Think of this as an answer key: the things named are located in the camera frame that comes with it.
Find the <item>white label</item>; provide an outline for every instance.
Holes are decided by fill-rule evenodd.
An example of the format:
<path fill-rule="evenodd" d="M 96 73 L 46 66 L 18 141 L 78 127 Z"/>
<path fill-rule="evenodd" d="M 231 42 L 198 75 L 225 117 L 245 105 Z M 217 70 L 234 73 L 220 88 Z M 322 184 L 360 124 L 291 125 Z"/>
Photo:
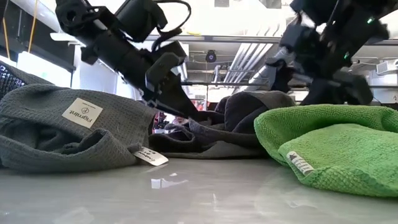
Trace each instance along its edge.
<path fill-rule="evenodd" d="M 162 154 L 150 150 L 146 147 L 142 147 L 142 149 L 140 151 L 135 152 L 134 155 L 142 159 L 143 161 L 149 162 L 154 166 L 160 166 L 169 161 L 169 159 L 163 156 Z"/>
<path fill-rule="evenodd" d="M 294 151 L 289 152 L 286 158 L 304 175 L 313 171 L 313 167 Z"/>
<path fill-rule="evenodd" d="M 76 124 L 91 128 L 101 112 L 102 108 L 99 106 L 77 98 L 68 109 L 63 112 L 62 116 Z"/>

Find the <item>gray towel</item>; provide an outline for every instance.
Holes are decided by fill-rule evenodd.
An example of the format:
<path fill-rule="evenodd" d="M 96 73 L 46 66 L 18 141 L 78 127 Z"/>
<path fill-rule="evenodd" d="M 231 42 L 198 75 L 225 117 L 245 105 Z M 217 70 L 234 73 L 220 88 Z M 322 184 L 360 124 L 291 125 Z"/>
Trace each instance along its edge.
<path fill-rule="evenodd" d="M 203 111 L 203 121 L 168 124 L 170 134 L 149 136 L 149 145 L 168 157 L 232 159 L 267 157 L 254 132 L 254 119 L 274 108 L 294 106 L 280 91 L 241 92 L 221 102 L 224 113 Z"/>
<path fill-rule="evenodd" d="M 92 127 L 62 116 L 81 98 L 103 108 Z M 83 172 L 130 166 L 148 146 L 155 111 L 98 91 L 32 84 L 0 101 L 0 162 L 24 172 Z"/>

